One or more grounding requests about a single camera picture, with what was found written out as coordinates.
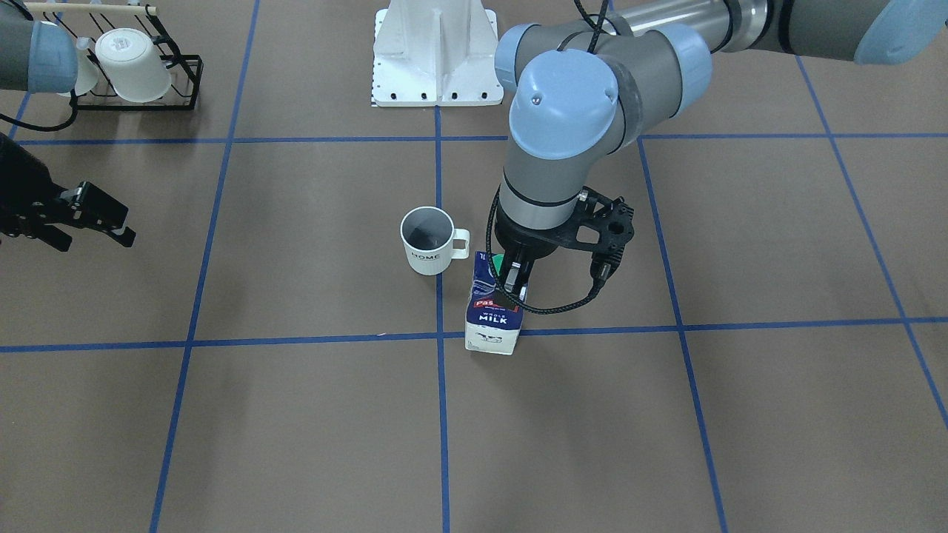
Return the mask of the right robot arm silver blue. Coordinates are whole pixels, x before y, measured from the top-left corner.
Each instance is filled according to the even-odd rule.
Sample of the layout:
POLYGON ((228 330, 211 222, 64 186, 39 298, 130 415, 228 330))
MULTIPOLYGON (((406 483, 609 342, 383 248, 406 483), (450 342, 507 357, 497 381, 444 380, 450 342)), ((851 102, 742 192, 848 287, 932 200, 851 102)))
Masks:
MULTIPOLYGON (((55 126, 38 126, 7 115, 2 121, 23 130, 55 132, 77 118, 75 91, 79 74, 76 47, 64 28, 34 19, 20 2, 2 7, 2 89, 24 93, 65 93, 71 114, 55 126)), ((72 237, 61 226, 91 229, 118 245, 131 247, 136 232, 127 226, 128 206, 97 185, 83 181, 75 188, 54 182, 36 156, 1 135, 2 233, 24 236, 68 252, 72 237)))

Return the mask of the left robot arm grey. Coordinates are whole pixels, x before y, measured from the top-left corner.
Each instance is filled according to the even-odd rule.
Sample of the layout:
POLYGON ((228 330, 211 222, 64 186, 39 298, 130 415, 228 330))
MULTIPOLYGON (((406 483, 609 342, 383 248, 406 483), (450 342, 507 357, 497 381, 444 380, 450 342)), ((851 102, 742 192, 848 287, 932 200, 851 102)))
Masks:
POLYGON ((593 191, 595 162, 694 104, 714 52, 767 50, 856 64, 903 64, 946 24, 944 1, 656 1, 580 10, 559 26, 501 37, 495 74, 513 98, 509 143, 487 224, 500 306, 525 310, 535 261, 559 247, 589 252, 595 299, 633 237, 633 211, 593 191))

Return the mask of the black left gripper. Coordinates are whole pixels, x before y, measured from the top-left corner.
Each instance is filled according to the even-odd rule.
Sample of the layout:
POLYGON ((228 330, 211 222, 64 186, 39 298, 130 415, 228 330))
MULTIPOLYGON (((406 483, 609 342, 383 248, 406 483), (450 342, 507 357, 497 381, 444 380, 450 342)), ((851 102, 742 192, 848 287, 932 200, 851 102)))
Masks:
POLYGON ((520 301, 527 299, 534 262, 554 253, 559 247, 575 243, 578 223, 567 220, 552 229, 532 229, 514 222, 502 208, 494 215, 493 233, 508 258, 502 261, 502 288, 508 294, 518 294, 520 301))

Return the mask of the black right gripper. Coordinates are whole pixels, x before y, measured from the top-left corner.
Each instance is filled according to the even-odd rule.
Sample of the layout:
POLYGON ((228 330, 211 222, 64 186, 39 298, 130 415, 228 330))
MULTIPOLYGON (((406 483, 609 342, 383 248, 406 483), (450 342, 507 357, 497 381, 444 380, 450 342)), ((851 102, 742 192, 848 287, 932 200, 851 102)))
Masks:
POLYGON ((67 190, 56 184, 43 162, 1 135, 1 230, 10 238, 38 240, 68 252, 73 238, 57 223, 102 232, 123 247, 135 242, 127 226, 129 208, 97 185, 84 181, 67 190))

